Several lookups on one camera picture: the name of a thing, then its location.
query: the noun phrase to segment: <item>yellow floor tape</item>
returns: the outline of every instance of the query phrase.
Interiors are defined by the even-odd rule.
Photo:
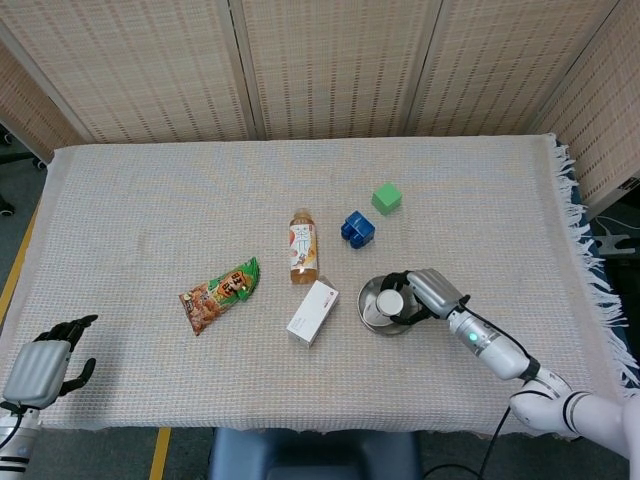
[[[20,277],[20,270],[22,270],[22,264],[24,263],[24,257],[27,253],[27,248],[29,247],[29,242],[31,241],[31,234],[33,232],[33,225],[36,220],[36,214],[38,210],[34,212],[31,217],[31,221],[29,222],[29,227],[27,228],[24,237],[22,238],[22,243],[20,244],[20,249],[18,250],[18,254],[16,255],[16,259],[13,262],[13,266],[11,267],[11,271],[9,272],[9,277],[7,278],[7,282],[4,284],[4,288],[2,289],[2,295],[0,296],[0,325],[4,322],[4,317],[9,309],[9,303],[11,302],[11,297],[13,296],[13,292],[16,288],[16,284],[18,283],[18,278]],[[169,450],[169,438],[171,437],[171,429],[170,428],[160,428],[158,430],[158,438],[156,440],[156,450],[153,454],[153,463],[151,464],[151,472],[149,473],[149,480],[162,480],[162,474],[164,472],[164,464],[167,460],[167,451]]]
[[[158,429],[156,451],[153,454],[153,463],[151,464],[151,473],[149,473],[149,480],[162,480],[162,474],[164,473],[164,464],[167,461],[167,451],[169,450],[170,438],[170,428]]]
[[[27,253],[27,247],[29,246],[29,242],[31,241],[31,232],[33,232],[33,224],[36,222],[36,214],[38,213],[38,209],[33,212],[33,216],[31,217],[31,221],[29,222],[29,226],[27,227],[27,232],[22,237],[22,243],[20,244],[20,250],[18,250],[18,255],[16,255],[16,259],[13,262],[13,266],[11,267],[11,271],[9,272],[9,278],[7,278],[7,283],[4,284],[4,288],[2,289],[2,296],[0,296],[0,325],[4,322],[4,317],[9,309],[9,303],[11,302],[11,297],[13,296],[13,291],[16,288],[16,284],[18,283],[18,277],[20,277],[20,270],[22,269],[22,264],[24,263],[24,255]]]

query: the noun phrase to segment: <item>dark blue chair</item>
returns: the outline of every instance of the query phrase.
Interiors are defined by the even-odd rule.
[[[419,480],[416,433],[219,428],[210,480]]]

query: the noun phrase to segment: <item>robot finger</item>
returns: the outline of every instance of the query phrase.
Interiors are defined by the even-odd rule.
[[[384,278],[384,280],[382,280],[380,290],[382,291],[393,289],[399,292],[400,290],[402,290],[402,287],[404,285],[409,284],[409,280],[407,280],[407,274],[409,274],[410,272],[411,270],[405,270],[402,273],[390,273]]]
[[[427,307],[424,307],[408,318],[402,318],[399,315],[394,315],[390,318],[392,322],[397,323],[399,325],[414,325],[422,320],[426,320],[431,316],[433,316],[431,311]]]
[[[71,344],[71,352],[73,352],[76,344],[80,341],[85,328],[91,326],[91,323],[97,318],[97,315],[87,315],[86,317],[71,322],[73,325],[72,328],[67,332],[66,337],[62,339]]]
[[[47,339],[47,335],[49,335],[49,332],[42,332],[40,335],[38,335],[35,338],[34,342],[42,342],[42,341],[46,340]]]
[[[96,359],[90,358],[89,360],[87,360],[86,363],[84,364],[84,368],[82,369],[82,373],[78,375],[78,378],[74,378],[73,380],[67,380],[62,384],[62,387],[60,388],[60,393],[58,394],[58,396],[64,397],[67,393],[73,392],[74,390],[84,387],[89,381],[89,379],[91,378],[91,375],[93,375],[93,370],[95,368],[96,368]]]
[[[72,325],[69,322],[59,323],[46,334],[43,340],[64,340]]]

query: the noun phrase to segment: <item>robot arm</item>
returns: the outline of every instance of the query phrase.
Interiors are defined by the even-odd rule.
[[[0,418],[1,480],[21,478],[26,471],[41,428],[40,410],[83,387],[91,378],[95,358],[87,360],[77,378],[64,380],[76,344],[97,318],[89,315],[60,323],[22,347],[2,394],[5,401],[0,403],[10,412]]]
[[[624,406],[589,392],[572,391],[559,375],[541,367],[517,341],[474,314],[463,296],[434,269],[392,274],[383,288],[408,285],[424,306],[416,319],[445,319],[449,330],[498,378],[525,383],[510,399],[514,415],[544,432],[578,434],[629,458],[631,478],[640,479],[640,398]]]

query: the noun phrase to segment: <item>white box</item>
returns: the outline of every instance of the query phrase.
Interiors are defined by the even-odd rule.
[[[316,280],[287,325],[289,335],[310,347],[337,300],[337,290]]]

